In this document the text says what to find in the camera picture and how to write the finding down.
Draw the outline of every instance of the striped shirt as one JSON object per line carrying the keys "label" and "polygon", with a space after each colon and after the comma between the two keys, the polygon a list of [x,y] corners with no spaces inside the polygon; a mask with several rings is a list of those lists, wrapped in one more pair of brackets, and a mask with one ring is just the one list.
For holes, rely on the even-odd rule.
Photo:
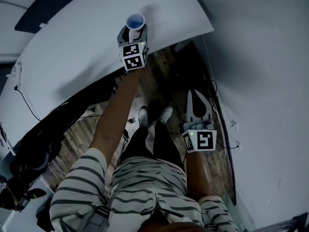
{"label": "striped shirt", "polygon": [[94,148],[72,166],[50,206],[56,231],[136,232],[155,210],[169,223],[194,222],[214,231],[238,231],[221,198],[208,196],[196,202],[187,197],[185,173],[173,163],[142,156],[126,159],[113,173],[108,200],[104,198],[106,170],[104,155]]}

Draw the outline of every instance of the paper cup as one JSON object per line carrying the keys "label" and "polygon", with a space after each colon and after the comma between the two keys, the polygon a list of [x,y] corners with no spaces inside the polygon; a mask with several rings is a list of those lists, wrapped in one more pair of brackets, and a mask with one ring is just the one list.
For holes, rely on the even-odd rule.
{"label": "paper cup", "polygon": [[134,31],[142,29],[144,25],[145,25],[145,17],[140,13],[132,14],[126,20],[126,26]]}

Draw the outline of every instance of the floor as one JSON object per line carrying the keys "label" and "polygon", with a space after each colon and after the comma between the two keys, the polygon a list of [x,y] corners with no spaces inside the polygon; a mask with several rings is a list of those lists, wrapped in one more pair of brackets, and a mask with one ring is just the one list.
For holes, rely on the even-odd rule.
{"label": "floor", "polygon": [[[139,126],[137,112],[140,107],[147,105],[150,110],[149,119],[152,125],[146,140],[146,146],[148,149],[152,149],[154,143],[155,120],[159,117],[162,109],[170,104],[173,106],[174,112],[172,118],[167,123],[167,127],[182,158],[184,158],[185,146],[179,133],[179,123],[184,119],[186,94],[171,81],[169,71],[174,62],[174,56],[169,47],[151,54],[148,57],[148,66],[143,69],[144,73],[131,107],[126,130],[131,138]],[[116,80],[117,84],[121,82],[122,78],[123,76]],[[107,103],[108,102],[97,104],[96,111],[92,115],[102,114]],[[43,177],[52,190],[57,188],[70,167],[88,149],[94,136],[98,118],[99,117],[88,117],[81,119],[65,133],[65,139],[62,142],[62,149],[59,155],[50,163],[50,166],[43,174]],[[215,129],[218,130],[218,142],[223,144],[218,121],[215,123]],[[112,163],[108,167],[106,174],[106,190],[108,189],[108,184],[110,183],[115,165],[120,156],[123,143],[124,140],[122,139],[113,156]],[[217,150],[206,152],[203,155],[203,160],[208,182],[213,194],[223,197],[224,194],[232,191],[230,167],[225,149],[217,144]]]}

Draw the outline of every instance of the person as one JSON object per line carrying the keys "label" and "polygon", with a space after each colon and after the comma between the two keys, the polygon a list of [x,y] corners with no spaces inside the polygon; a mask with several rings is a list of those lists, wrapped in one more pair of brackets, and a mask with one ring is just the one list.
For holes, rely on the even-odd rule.
{"label": "person", "polygon": [[142,69],[130,71],[100,117],[93,142],[60,183],[50,205],[57,232],[238,231],[222,199],[210,196],[200,153],[187,155],[187,172],[166,122],[155,124],[153,154],[147,150],[147,109],[120,157],[104,198],[105,174],[125,129]]}

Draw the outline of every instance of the shoe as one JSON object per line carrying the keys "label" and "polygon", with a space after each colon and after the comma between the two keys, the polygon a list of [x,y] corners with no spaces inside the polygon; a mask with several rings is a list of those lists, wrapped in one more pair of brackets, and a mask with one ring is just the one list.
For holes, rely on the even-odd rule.
{"label": "shoe", "polygon": [[148,109],[146,106],[142,106],[138,113],[140,126],[148,127]]}
{"label": "shoe", "polygon": [[173,107],[172,106],[167,106],[166,108],[163,109],[161,116],[158,121],[166,124],[168,119],[172,116],[173,113]]}

